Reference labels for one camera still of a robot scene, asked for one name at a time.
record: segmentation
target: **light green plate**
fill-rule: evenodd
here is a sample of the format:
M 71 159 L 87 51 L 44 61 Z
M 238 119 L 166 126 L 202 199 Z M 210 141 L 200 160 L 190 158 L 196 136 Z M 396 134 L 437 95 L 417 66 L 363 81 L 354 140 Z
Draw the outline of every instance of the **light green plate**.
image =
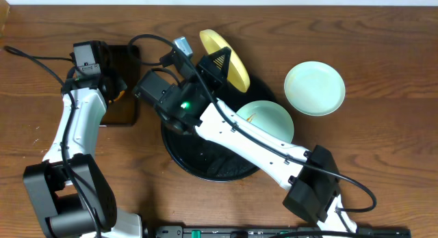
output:
M 285 93 L 295 109 L 311 116 L 334 112 L 345 97 L 345 84 L 331 66 L 315 61 L 293 67 L 286 76 Z
M 244 105 L 237 114 L 266 133 L 290 143 L 294 137 L 294 123 L 289 113 L 271 101 L 254 101 Z

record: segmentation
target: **black phone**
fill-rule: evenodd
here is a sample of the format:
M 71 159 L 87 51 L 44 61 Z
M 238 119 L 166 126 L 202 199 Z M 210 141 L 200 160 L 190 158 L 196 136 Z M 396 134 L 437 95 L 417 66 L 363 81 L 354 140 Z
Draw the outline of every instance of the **black phone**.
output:
M 126 45 L 110 45 L 113 56 L 113 66 L 127 85 L 125 93 L 116 101 L 110 103 L 102 118 L 101 126 L 132 126 L 138 117 L 138 100 L 132 94 L 132 89 L 140 79 L 140 65 L 128 55 Z M 140 50 L 132 47 L 135 57 L 140 59 Z

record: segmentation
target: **wood grain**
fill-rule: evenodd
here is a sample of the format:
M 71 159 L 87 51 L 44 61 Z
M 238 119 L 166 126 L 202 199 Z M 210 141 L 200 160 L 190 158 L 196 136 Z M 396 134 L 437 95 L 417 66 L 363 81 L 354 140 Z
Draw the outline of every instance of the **wood grain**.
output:
M 39 55 L 67 56 L 72 44 L 126 44 L 138 34 L 186 36 L 197 60 L 202 29 L 223 35 L 290 112 L 294 143 L 332 151 L 338 168 L 367 185 L 377 208 L 352 214 L 361 224 L 407 226 L 416 238 L 438 228 L 438 8 L 13 6 L 1 44 Z M 143 58 L 167 48 L 139 41 Z M 336 68 L 347 96 L 335 113 L 310 117 L 285 99 L 283 82 L 307 60 Z M 60 87 L 26 59 L 0 51 L 0 237 L 41 237 L 22 183 L 40 162 L 62 113 Z M 66 62 L 47 62 L 66 73 Z M 285 192 L 265 173 L 232 183 L 190 176 L 171 161 L 159 119 L 146 104 L 133 127 L 102 128 L 96 160 L 118 206 L 152 225 L 295 226 Z M 368 197 L 342 183 L 344 204 Z
M 9 16 L 9 8 L 9 3 L 6 2 L 6 0 L 0 0 L 0 37 L 3 36 L 6 19 L 8 19 Z

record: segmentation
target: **cable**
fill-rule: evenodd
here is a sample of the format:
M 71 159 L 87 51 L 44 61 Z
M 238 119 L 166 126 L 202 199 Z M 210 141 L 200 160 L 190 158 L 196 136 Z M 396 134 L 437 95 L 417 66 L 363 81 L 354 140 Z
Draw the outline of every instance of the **cable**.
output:
M 178 86 L 181 87 L 181 82 L 179 82 L 178 77 L 171 70 L 166 69 L 166 68 L 152 68 L 151 70 L 152 71 L 161 71 L 161 72 L 164 72 L 164 73 L 171 75 L 173 77 L 173 79 L 175 79 L 175 81 L 177 81 Z
M 348 227 L 347 223 L 345 222 L 344 218 L 342 217 L 342 213 L 340 211 L 336 211 L 337 216 L 340 218 L 342 225 L 344 225 L 345 230 L 348 233 L 353 233 L 350 229 L 350 227 Z
M 296 231 L 284 233 L 281 235 L 274 235 L 269 238 L 292 238 L 292 237 L 303 237 L 303 236 L 331 236 L 331 237 L 352 237 L 352 238 L 382 238 L 375 235 L 361 235 L 355 233 L 347 233 L 347 232 L 337 232 L 337 231 Z
M 22 55 L 23 52 L 18 50 L 18 49 L 15 49 L 14 47 L 4 46 L 4 49 L 8 53 L 24 57 Z M 65 60 L 65 61 L 73 62 L 73 59 L 70 59 L 67 57 L 42 57 L 42 56 L 31 56 L 31 57 L 33 57 L 34 59 L 37 59 L 37 60 Z
M 102 46 L 108 52 L 108 61 L 107 61 L 107 63 L 108 63 L 108 65 L 110 65 L 113 62 L 113 60 L 114 60 L 114 58 L 112 57 L 112 52 L 111 52 L 110 46 L 108 46 L 108 44 L 106 42 L 104 42 L 104 41 L 99 41 L 99 42 L 102 44 Z
M 56 81 L 61 83 L 61 85 L 64 85 L 64 82 L 60 79 L 60 77 L 56 73 L 53 72 L 53 70 L 51 70 L 49 67 L 45 66 L 43 63 L 39 62 L 33 56 L 30 56 L 30 55 L 14 48 L 14 47 L 10 47 L 10 46 L 4 46 L 3 49 L 5 49 L 8 53 L 11 53 L 13 55 L 17 55 L 20 57 L 26 57 L 27 59 L 31 60 L 33 63 L 35 63 L 35 64 L 39 65 L 41 68 L 45 69 L 50 75 L 55 77 Z
M 68 70 L 67 72 L 67 79 L 73 78 L 73 75 L 75 75 L 75 68 L 76 66 L 73 66 L 72 68 L 70 68 L 70 70 Z
M 161 62 L 158 62 L 158 63 L 143 62 L 142 60 L 140 60 L 136 56 L 134 56 L 134 54 L 132 53 L 132 44 L 136 40 L 141 39 L 141 38 L 152 38 L 152 39 L 160 40 L 159 38 L 161 38 L 161 37 L 148 34 L 148 35 L 139 35 L 139 36 L 136 36 L 136 37 L 132 38 L 129 41 L 129 43 L 128 43 L 128 55 L 129 55 L 129 57 L 131 59 L 135 60 L 136 62 L 138 62 L 139 64 L 144 64 L 146 66 L 160 66 L 162 64 Z
M 96 229 L 96 236 L 98 238 L 101 238 L 101 227 L 99 226 L 99 223 L 97 221 L 97 217 L 96 217 L 96 213 L 95 210 L 92 209 L 90 202 L 88 202 L 87 197 L 85 196 L 85 194 L 82 191 L 81 186 L 79 186 L 79 184 L 76 181 L 76 178 L 73 176 L 73 170 L 70 167 L 70 165 L 67 162 L 67 158 L 66 158 L 66 143 L 67 143 L 67 135 L 68 135 L 68 131 L 70 130 L 70 126 L 71 126 L 71 122 L 73 121 L 73 116 L 75 115 L 75 110 L 76 110 L 76 103 L 75 103 L 75 99 L 73 98 L 73 95 L 71 94 L 70 91 L 68 91 L 68 97 L 70 97 L 70 101 L 71 101 L 71 111 L 70 111 L 70 115 L 68 116 L 68 120 L 66 123 L 66 128 L 64 129 L 64 134 L 62 135 L 62 142 L 61 142 L 61 156 L 62 156 L 62 163 L 64 165 L 64 168 L 66 168 L 66 173 L 67 176 L 69 177 L 70 181 L 73 183 L 73 186 L 75 186 L 75 189 L 78 193 L 78 196 L 81 198 L 81 200 L 83 201 L 83 203 L 85 204 L 88 213 L 90 214 L 91 220 L 93 221 L 94 224 L 94 228 Z
M 344 176 L 343 174 L 338 174 L 338 173 L 334 173 L 334 172 L 330 172 L 328 170 L 324 170 L 322 168 L 316 167 L 316 166 L 312 166 L 309 165 L 305 162 L 299 161 L 297 159 L 294 159 L 293 157 L 291 157 L 290 155 L 284 155 L 282 152 L 276 150 L 275 148 L 271 148 L 268 145 L 265 145 L 264 143 L 260 142 L 258 139 L 254 138 L 252 135 L 248 134 L 247 132 L 245 132 L 244 130 L 242 130 L 241 128 L 239 128 L 236 123 L 234 123 L 233 121 L 231 121 L 226 115 L 225 113 L 222 111 L 222 109 L 219 107 L 219 105 L 217 104 L 217 99 L 215 99 L 212 95 L 211 92 L 209 91 L 207 85 L 205 84 L 203 78 L 201 77 L 201 75 L 198 73 L 196 67 L 193 65 L 193 63 L 190 61 L 190 59 L 187 57 L 187 55 L 185 55 L 183 53 L 183 51 L 178 48 L 175 44 L 171 43 L 170 41 L 168 41 L 165 38 L 162 38 L 160 36 L 155 36 L 155 35 L 151 35 L 151 34 L 143 34 L 143 35 L 139 35 L 136 36 L 134 38 L 131 39 L 131 41 L 129 42 L 130 44 L 132 44 L 132 42 L 136 41 L 137 39 L 140 38 L 152 38 L 152 39 L 156 39 L 159 40 L 161 42 L 166 43 L 167 45 L 171 46 L 177 53 L 178 55 L 182 56 L 184 58 L 184 60 L 186 61 L 187 65 L 189 67 L 192 68 L 192 70 L 194 71 L 196 77 L 198 78 L 199 82 L 201 83 L 205 94 L 207 95 L 207 98 L 209 99 L 209 101 L 211 103 L 213 103 L 214 107 L 216 108 L 216 110 L 218 111 L 218 113 L 220 114 L 220 116 L 222 116 L 222 118 L 231 126 L 232 129 L 235 129 L 237 132 L 241 133 L 244 137 L 246 137 L 247 139 L 249 139 L 250 141 L 256 143 L 257 145 L 261 146 L 262 148 L 265 148 L 266 150 L 269 150 L 271 153 L 274 153 L 288 161 L 291 161 L 292 163 L 297 163 L 298 165 L 307 167 L 311 170 L 315 170 L 318 172 L 321 172 L 323 174 L 327 174 L 327 175 L 331 175 L 334 177 L 337 177 L 339 179 L 345 180 L 355 186 L 357 186 L 358 188 L 362 189 L 365 193 L 367 193 L 370 198 L 372 199 L 372 205 L 366 208 L 361 208 L 361 209 L 346 209 L 346 208 L 336 208 L 336 211 L 345 211 L 345 212 L 354 212 L 354 213 L 364 213 L 367 211 L 371 211 L 372 209 L 374 209 L 377 205 L 377 199 L 376 196 L 374 195 L 374 193 L 369 190 L 365 185 L 361 184 L 360 182 L 348 177 L 348 176 Z
M 36 57 L 34 56 L 30 56 L 14 47 L 9 47 L 9 46 L 4 46 L 4 49 L 8 52 L 11 53 L 13 55 L 17 55 L 20 57 L 26 57 L 27 59 L 31 60 L 32 62 L 34 62 L 35 64 L 41 66 L 43 69 L 45 69 L 49 74 L 51 74 L 53 77 L 55 77 L 55 79 L 61 83 L 61 85 L 64 86 L 64 82 L 60 79 L 60 77 L 54 73 L 50 68 L 48 68 L 47 66 L 45 66 L 43 63 L 39 62 Z M 64 58 L 52 58 L 52 57 L 39 57 L 42 60 L 54 60 L 54 59 L 62 59 L 62 60 L 66 60 Z M 68 92 L 68 96 L 70 97 L 70 101 L 71 101 L 71 111 L 70 111 L 70 115 L 68 116 L 68 120 L 66 123 L 66 128 L 64 129 L 64 134 L 62 135 L 62 142 L 60 144 L 61 146 L 61 156 L 62 156 L 62 163 L 64 168 L 66 168 L 66 173 L 67 176 L 69 177 L 69 179 L 71 180 L 73 186 L 75 186 L 75 189 L 78 193 L 79 198 L 81 198 L 82 202 L 85 204 L 88 213 L 90 214 L 90 217 L 94 223 L 94 228 L 96 229 L 96 236 L 98 238 L 101 238 L 101 227 L 99 226 L 97 217 L 96 217 L 96 213 L 93 211 L 90 202 L 88 202 L 88 199 L 86 198 L 85 194 L 83 193 L 81 187 L 79 186 L 79 184 L 76 181 L 76 178 L 73 176 L 73 170 L 71 169 L 70 165 L 67 162 L 67 158 L 66 158 L 66 140 L 67 140 L 67 135 L 68 135 L 68 131 L 70 130 L 70 126 L 71 126 L 71 122 L 73 121 L 73 116 L 75 115 L 75 110 L 76 110 L 76 104 L 75 104 L 75 99 L 73 98 L 73 95 L 71 94 L 71 92 Z

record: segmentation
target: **black plate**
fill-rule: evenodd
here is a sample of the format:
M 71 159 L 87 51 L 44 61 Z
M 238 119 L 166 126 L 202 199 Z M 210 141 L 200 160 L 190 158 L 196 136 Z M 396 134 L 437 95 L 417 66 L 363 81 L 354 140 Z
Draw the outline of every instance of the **black plate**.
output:
M 250 77 L 250 87 L 241 93 L 231 85 L 216 94 L 233 111 L 253 101 L 275 101 L 274 94 L 258 78 Z M 250 176 L 258 167 L 233 151 L 197 135 L 178 135 L 162 124 L 162 137 L 167 151 L 186 172 L 209 181 L 234 181 Z

